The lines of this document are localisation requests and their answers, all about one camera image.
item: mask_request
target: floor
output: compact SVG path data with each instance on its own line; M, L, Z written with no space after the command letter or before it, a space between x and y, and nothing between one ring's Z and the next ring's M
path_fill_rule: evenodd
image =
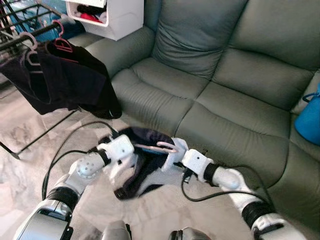
M17 152L68 111L56 110L39 115L18 91L0 99L0 140ZM0 147L0 239L12 239L18 226L41 201L41 185L50 161L65 137L84 123L99 120L88 112L77 112L25 150L21 160L13 158ZM126 118L109 121L116 129L126 127ZM98 124L79 130L62 152L88 150L97 144L108 130ZM75 154L59 163L51 174L52 188L71 163ZM248 227L233 207L228 196L205 202L187 201L178 186L180 176L171 185L163 186L143 197L119 201L105 174L84 192L77 205L71 226L73 240L97 240L110 223L123 220L130 224L134 240L166 240L171 231L193 227L205 232L212 240L252 240ZM192 180L187 191L200 197L218 191Z

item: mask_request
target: black cable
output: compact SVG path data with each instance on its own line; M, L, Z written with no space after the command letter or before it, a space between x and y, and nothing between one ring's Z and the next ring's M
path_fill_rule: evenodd
M112 133L112 136L114 138L117 138L119 136L119 133L112 127L110 126L108 123L104 122L104 121L92 121L92 122L88 122L84 125L81 125L77 128L75 128L72 132L69 133L69 135L65 138L65 140L62 142L62 144L60 145L60 147L58 148L58 150L56 151L51 163L50 163L50 166L49 166L49 169L48 169L48 172L46 173L46 175L44 176L44 179L43 179L43 182L42 182L42 200L45 200L46 197L47 197L47 189L48 189L48 182L49 182L49 176L50 176L50 172L51 172L51 169L52 167L57 163L58 160L56 160L60 150L62 149L62 147L66 144L66 142L69 140L69 138L79 129L85 127L85 126L89 126L89 125L93 125L93 124L103 124L105 126L107 126L110 130L111 130L111 133Z
M247 195L255 196L255 197L259 198L260 200L264 201L265 203L268 203L262 196L259 196L258 194L255 194L252 192L246 192L246 191L220 191L220 192L216 192L216 193L213 193L213 194L210 194L207 196L203 196L200 198L192 198L186 194L185 189L184 189L184 183L185 183L185 178L183 177L182 181L181 181L182 194L185 196L186 199L188 199L191 202L202 202L202 201L205 201L208 199L212 199L212 198L215 198L215 197L218 197L221 195L227 195L227 194L247 194Z
M231 167L228 167L228 168L231 168L231 169L236 169L236 168L246 168L246 169L249 169L251 172L254 173L254 175L258 178L259 180L259 185L262 187L267 199L268 199L268 203L273 207L273 209L276 209L275 208L275 204L274 204L274 201L272 200L269 192L268 192L268 189L264 183L264 181L262 180L260 174L251 166L248 166L248 165L245 165L245 164L240 164L240 165L236 165L236 166L231 166Z

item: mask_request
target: sofa armrest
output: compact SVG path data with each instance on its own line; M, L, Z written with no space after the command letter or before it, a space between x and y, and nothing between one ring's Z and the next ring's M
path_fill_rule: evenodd
M154 43L155 33L150 28L143 26L118 41L103 38L85 49L105 64L112 78L122 69L129 68L149 57Z

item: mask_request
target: drying rack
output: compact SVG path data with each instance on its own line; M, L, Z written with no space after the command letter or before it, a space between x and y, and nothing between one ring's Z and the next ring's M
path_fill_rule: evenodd
M41 16L44 15L51 15L51 14L55 14L59 17L61 17L61 13L59 13L58 11L56 11L55 9L49 7L46 4L40 3L39 1L35 0L34 4L27 6L25 8L22 9L16 9L13 10L13 8L11 7L11 4L13 3L17 3L17 2L21 2L22 0L0 0L0 56L2 55L3 51L6 51L6 54L10 55L10 54L14 54L15 52L18 51L18 49L21 47L22 43L26 40L29 39L28 36L23 35L23 36L17 36L17 34L15 34L15 27L19 26L21 27L21 29L25 32L27 32L26 27L24 26L24 23L28 23L29 21L35 20ZM17 13L20 12L25 12L26 10L30 10L32 8L36 9L36 15L35 16L31 16L31 17L24 17L23 19L20 19L17 16ZM39 10L41 8L44 8L45 11L42 13L39 13ZM9 19L9 16L13 16L16 22L11 22ZM52 29L58 28L60 25L56 22L47 25L43 28L40 29L36 29L33 32L30 32L34 37L39 36L43 33L46 33ZM14 152L12 151L9 147L7 147L4 143L2 143L0 141L0 146L3 147L8 153L10 153L14 158L16 159L20 159L19 158L19 154L21 154L24 150L26 150L27 148L29 148L32 144L34 144L35 142L37 142L40 138L42 138L43 136L45 136L48 132L50 132L53 128L55 128L56 126L58 126L60 123L62 123L64 120L66 120L67 118L69 118L71 115L73 115L75 112L77 112L77 110L72 111L71 113L69 113L67 116L65 116L63 119L61 119L60 121L58 121L56 124L54 124L52 127L50 127L48 130L46 130L44 133L42 133L40 136L38 136L36 139L34 139L33 141L31 141L29 144L27 144L25 147L23 147L20 151L18 152Z

